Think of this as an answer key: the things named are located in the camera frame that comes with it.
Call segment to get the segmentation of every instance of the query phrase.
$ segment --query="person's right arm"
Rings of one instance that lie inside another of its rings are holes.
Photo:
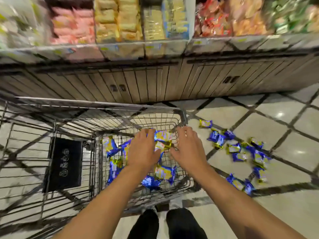
[[[177,132],[178,151],[171,148],[171,155],[208,193],[237,238],[305,239],[218,175],[207,163],[202,141],[191,127],[178,128]]]

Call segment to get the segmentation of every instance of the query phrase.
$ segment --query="metal wire basket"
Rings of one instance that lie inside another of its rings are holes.
[[[0,236],[26,228],[42,229],[30,238],[43,238],[61,229],[105,188],[109,159],[101,142],[104,137],[113,135],[120,145],[139,129],[154,128],[172,130],[174,143],[175,128],[187,124],[179,108],[30,97],[7,100],[0,115]],[[48,192],[46,175],[52,167],[53,141],[58,138],[81,142],[80,186]],[[162,164],[177,166],[173,184],[163,182],[158,191],[138,186],[125,212],[192,191],[193,180],[169,158],[167,150]]]

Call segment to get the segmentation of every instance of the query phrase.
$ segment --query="human arm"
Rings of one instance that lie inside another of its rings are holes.
[[[245,193],[219,176],[207,163],[201,140],[190,127],[178,129],[175,160],[207,192],[239,239],[305,239]]]
[[[154,130],[143,129],[131,141],[128,165],[54,239],[111,239],[132,193],[160,157],[154,148]]]

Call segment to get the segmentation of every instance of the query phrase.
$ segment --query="person's leg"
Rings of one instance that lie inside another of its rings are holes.
[[[127,239],[156,239],[159,225],[159,219],[155,211],[147,209],[140,215]]]
[[[180,198],[170,201],[170,211],[166,215],[170,239],[207,239],[193,214],[182,207]]]

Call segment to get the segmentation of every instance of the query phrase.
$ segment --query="forearm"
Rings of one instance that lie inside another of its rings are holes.
[[[197,173],[195,180],[206,190],[239,239],[304,239],[245,193],[235,189],[213,168]]]
[[[55,239],[111,239],[127,202],[146,174],[141,168],[126,166]]]

